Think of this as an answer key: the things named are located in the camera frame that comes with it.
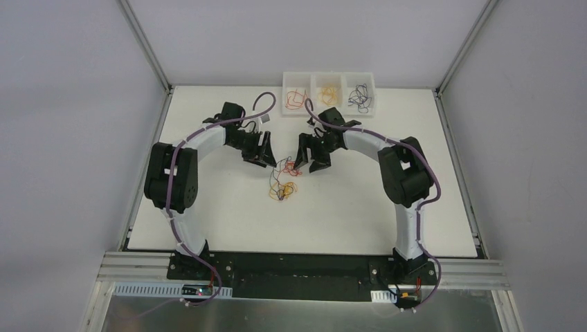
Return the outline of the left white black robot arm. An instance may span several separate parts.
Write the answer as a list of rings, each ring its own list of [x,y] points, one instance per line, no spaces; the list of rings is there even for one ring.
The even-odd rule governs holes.
[[[228,146],[241,153],[246,163],[260,167],[277,165],[271,148],[271,132],[260,129],[260,115],[225,102],[222,111],[206,118],[200,127],[176,143],[155,143],[150,152],[144,195],[160,209],[170,224],[176,254],[187,258],[184,269],[193,279],[210,274],[206,236],[190,213],[199,192],[199,163],[212,151]]]

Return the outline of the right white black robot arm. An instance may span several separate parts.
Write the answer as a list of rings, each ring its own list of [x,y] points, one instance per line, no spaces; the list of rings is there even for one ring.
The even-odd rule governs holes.
[[[437,185],[419,141],[414,137],[393,140],[362,127],[356,120],[345,121],[330,108],[312,116],[316,133],[301,133],[294,169],[309,165],[310,172],[331,167],[331,154],[352,150],[378,162],[383,190],[395,205],[396,245],[392,251],[393,275],[408,284],[418,278],[428,263],[423,242],[422,210],[430,189]]]

